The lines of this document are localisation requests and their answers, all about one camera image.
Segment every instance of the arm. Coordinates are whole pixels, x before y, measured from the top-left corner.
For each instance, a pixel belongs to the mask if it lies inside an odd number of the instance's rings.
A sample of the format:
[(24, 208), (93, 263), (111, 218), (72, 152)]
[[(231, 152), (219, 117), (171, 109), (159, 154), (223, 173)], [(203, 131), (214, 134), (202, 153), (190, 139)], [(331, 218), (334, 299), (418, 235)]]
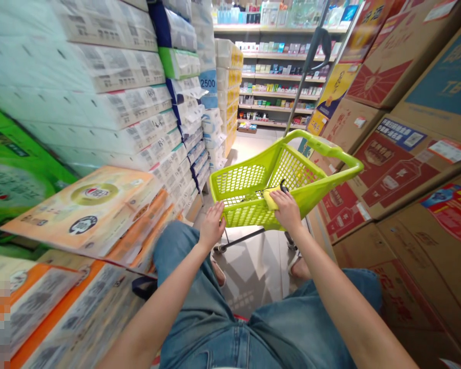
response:
[(133, 317), (97, 367), (150, 367), (183, 307), (196, 273), (222, 237), (225, 219), (219, 222), (223, 209), (222, 202), (209, 209), (198, 243)]
[(321, 301), (357, 367), (418, 368), (369, 302), (302, 226), (292, 195), (282, 191), (270, 195), (279, 207), (275, 216), (299, 248)]

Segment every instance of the floor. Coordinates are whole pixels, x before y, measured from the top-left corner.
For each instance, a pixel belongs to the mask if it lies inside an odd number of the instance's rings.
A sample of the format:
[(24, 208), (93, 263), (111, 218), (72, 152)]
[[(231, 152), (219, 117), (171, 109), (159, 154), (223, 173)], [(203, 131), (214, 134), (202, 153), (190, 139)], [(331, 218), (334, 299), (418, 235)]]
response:
[[(227, 164), (236, 164), (259, 154), (283, 133), (283, 129), (273, 127), (259, 127), (256, 134), (238, 132)], [(300, 142), (295, 139), (290, 145), (298, 148)], [(204, 194), (203, 208), (195, 220), (196, 228), (200, 227), (212, 205), (211, 195)], [(227, 243), (227, 237), (229, 241), (236, 240), (259, 228), (228, 228), (222, 242)], [(267, 231), (230, 247), (222, 255), (214, 255), (227, 277), (222, 292), (234, 314), (249, 318), (256, 308), (280, 301), (297, 288), (300, 281), (290, 278), (287, 269), (294, 254), (288, 249), (283, 232)]]

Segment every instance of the green shopping cart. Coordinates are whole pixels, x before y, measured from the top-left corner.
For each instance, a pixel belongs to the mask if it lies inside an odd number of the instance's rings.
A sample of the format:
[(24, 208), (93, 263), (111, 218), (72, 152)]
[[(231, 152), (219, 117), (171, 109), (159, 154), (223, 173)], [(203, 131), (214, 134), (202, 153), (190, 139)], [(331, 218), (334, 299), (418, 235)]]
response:
[[(323, 156), (338, 158), (349, 168), (326, 175), (288, 144), (297, 137), (305, 138), (313, 150)], [(263, 227), (238, 240), (215, 246), (214, 252), (224, 253), (228, 247), (268, 230), (284, 231), (274, 211), (268, 208), (263, 198), (265, 189), (280, 185), (287, 187), (299, 205), (303, 219), (331, 189), (354, 178), (363, 168), (362, 162), (328, 140), (303, 130), (295, 130), (255, 157), (213, 173), (210, 176), (212, 197), (215, 202), (224, 202), (223, 216), (227, 227)], [(289, 248), (295, 249), (287, 232), (285, 235)]]

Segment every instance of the jeans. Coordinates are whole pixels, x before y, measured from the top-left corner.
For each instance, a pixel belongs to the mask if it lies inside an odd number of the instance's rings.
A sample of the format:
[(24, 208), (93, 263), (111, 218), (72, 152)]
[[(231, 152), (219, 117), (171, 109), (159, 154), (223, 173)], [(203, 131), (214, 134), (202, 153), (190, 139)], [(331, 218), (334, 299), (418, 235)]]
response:
[[(160, 236), (154, 263), (160, 286), (198, 242), (199, 232), (181, 222)], [(343, 272), (374, 309), (381, 287), (365, 269)], [(353, 368), (355, 364), (312, 280), (284, 300), (258, 308), (249, 322), (236, 319), (206, 258), (162, 345), (160, 368)]]

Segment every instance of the shopping cart pole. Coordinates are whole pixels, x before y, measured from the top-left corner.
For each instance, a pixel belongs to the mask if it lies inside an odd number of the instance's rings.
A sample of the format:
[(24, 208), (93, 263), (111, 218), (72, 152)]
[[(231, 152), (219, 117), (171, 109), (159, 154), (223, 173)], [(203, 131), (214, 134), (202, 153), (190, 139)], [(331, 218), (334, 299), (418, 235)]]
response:
[[(323, 27), (324, 20), (326, 19), (326, 14), (328, 13), (328, 9), (329, 9), (329, 0), (326, 0), (324, 2), (323, 13), (321, 14), (321, 19), (316, 29)], [(309, 70), (309, 66), (311, 65), (311, 62), (314, 60), (314, 56), (316, 55), (316, 51), (319, 46), (319, 41), (320, 41), (319, 37), (320, 37), (319, 32), (314, 32), (314, 34), (312, 35), (311, 46), (309, 48), (309, 52), (307, 53), (306, 61), (304, 63), (302, 78), (301, 78), (301, 81), (299, 82), (299, 88), (297, 89), (297, 94), (296, 94), (296, 99), (294, 100), (294, 105), (292, 106), (292, 110), (290, 111), (290, 115), (288, 116), (287, 127), (285, 128), (283, 137), (285, 137), (288, 131), (290, 130), (290, 124), (292, 123), (292, 119), (296, 111), (297, 103), (299, 102), (299, 98), (301, 96), (302, 85), (304, 84), (304, 80), (306, 79), (306, 76), (307, 76), (307, 71)]]

